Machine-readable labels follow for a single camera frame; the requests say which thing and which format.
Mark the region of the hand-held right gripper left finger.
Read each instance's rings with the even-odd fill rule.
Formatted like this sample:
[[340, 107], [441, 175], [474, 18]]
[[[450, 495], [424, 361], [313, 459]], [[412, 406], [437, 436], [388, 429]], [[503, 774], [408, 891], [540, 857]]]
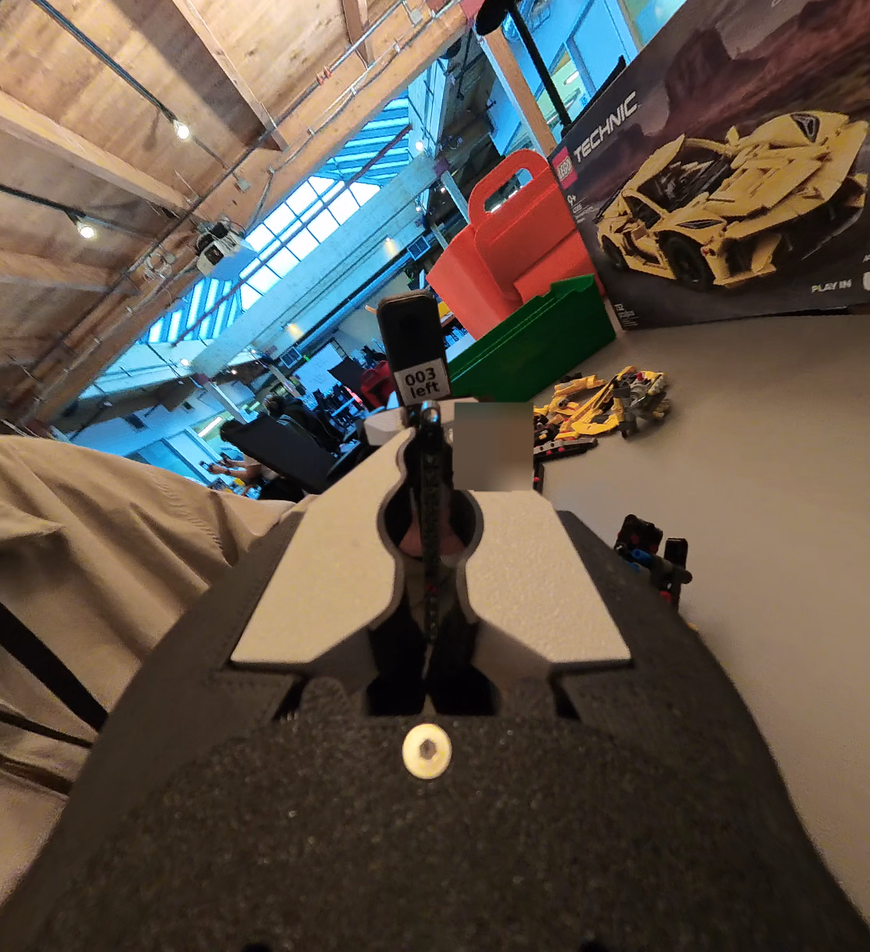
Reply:
[[375, 715], [369, 687], [421, 634], [385, 512], [407, 481], [405, 430], [310, 503], [229, 658], [233, 700], [275, 714], [294, 691], [335, 687]]

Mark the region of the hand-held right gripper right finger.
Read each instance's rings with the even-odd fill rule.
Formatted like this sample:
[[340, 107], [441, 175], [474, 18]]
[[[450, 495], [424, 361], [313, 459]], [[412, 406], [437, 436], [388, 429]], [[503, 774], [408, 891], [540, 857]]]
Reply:
[[465, 459], [461, 430], [438, 457], [438, 711], [495, 713], [523, 684], [632, 660], [560, 515], [529, 485], [526, 461]]

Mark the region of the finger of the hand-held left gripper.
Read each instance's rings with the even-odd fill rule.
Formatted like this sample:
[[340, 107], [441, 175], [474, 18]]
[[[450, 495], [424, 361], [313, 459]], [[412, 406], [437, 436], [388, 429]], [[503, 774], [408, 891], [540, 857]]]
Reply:
[[415, 437], [415, 426], [408, 411], [374, 411], [364, 419], [364, 444], [370, 450], [385, 446], [407, 434]]

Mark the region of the long dark grey beam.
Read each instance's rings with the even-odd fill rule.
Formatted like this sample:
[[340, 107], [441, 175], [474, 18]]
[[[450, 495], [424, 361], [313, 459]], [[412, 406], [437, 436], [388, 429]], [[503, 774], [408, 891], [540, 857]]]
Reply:
[[422, 569], [422, 632], [426, 641], [425, 668], [429, 668], [446, 612], [441, 529], [447, 444], [438, 402], [424, 402], [418, 411], [417, 512]]

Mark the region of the black grey brick chassis assembly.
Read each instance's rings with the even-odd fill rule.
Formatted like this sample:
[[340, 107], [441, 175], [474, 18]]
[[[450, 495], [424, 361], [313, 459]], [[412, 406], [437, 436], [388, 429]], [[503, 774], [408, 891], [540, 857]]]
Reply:
[[651, 587], [673, 609], [679, 609], [681, 591], [692, 582], [687, 567], [689, 543], [683, 538], [664, 539], [660, 528], [634, 514], [625, 516], [613, 551], [636, 572], [645, 575]]

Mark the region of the grey yellow brick chunk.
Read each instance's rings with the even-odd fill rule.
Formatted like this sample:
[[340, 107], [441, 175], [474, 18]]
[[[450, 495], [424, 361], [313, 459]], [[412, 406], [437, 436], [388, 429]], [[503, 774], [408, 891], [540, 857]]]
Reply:
[[629, 366], [613, 381], [613, 412], [623, 439], [638, 432], [640, 421], [662, 421], [669, 411], [668, 380], [664, 373]]

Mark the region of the black office chair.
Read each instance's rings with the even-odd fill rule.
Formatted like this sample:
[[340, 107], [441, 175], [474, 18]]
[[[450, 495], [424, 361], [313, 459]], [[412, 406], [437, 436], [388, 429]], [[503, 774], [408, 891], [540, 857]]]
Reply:
[[261, 500], [297, 503], [329, 488], [336, 458], [289, 418], [263, 413], [249, 422], [230, 420], [220, 436], [242, 453], [249, 479], [261, 485]]

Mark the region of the green plastic storage box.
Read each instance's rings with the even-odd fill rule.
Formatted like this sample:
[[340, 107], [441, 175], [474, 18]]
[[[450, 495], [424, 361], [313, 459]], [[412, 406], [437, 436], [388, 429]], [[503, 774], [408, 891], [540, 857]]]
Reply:
[[594, 274], [554, 282], [450, 362], [452, 392], [529, 402], [616, 336]]

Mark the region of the red plastic storage box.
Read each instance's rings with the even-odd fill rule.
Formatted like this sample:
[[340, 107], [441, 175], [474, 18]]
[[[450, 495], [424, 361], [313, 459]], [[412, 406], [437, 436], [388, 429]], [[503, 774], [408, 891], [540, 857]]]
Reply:
[[428, 273], [433, 291], [475, 340], [552, 284], [595, 268], [545, 157], [520, 149], [473, 188], [469, 224]]

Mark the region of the yellow brick panel assembly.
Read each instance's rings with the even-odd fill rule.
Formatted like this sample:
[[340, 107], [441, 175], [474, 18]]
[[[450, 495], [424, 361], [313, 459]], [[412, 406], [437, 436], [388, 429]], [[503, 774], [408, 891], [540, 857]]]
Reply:
[[564, 455], [575, 446], [595, 446], [625, 427], [617, 377], [575, 374], [563, 378], [545, 405], [533, 408], [534, 457]]

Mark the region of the thin black pole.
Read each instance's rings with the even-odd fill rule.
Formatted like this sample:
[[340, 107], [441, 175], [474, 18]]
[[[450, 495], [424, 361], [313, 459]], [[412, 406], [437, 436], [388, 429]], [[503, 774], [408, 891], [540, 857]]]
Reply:
[[475, 20], [475, 30], [478, 36], [486, 37], [499, 30], [506, 18], [511, 18], [515, 29], [521, 38], [524, 48], [529, 55], [538, 78], [548, 94], [552, 106], [560, 120], [561, 131], [567, 132], [572, 120], [564, 104], [559, 90], [548, 71], [544, 59], [536, 45], [536, 41], [529, 29], [518, 1], [485, 1], [482, 3]]

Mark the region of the dark toy car set box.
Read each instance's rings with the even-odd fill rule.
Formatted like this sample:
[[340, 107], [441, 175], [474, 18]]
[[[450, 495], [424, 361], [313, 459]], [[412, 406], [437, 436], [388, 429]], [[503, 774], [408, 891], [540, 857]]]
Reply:
[[550, 164], [626, 330], [870, 309], [870, 1], [683, 3]]

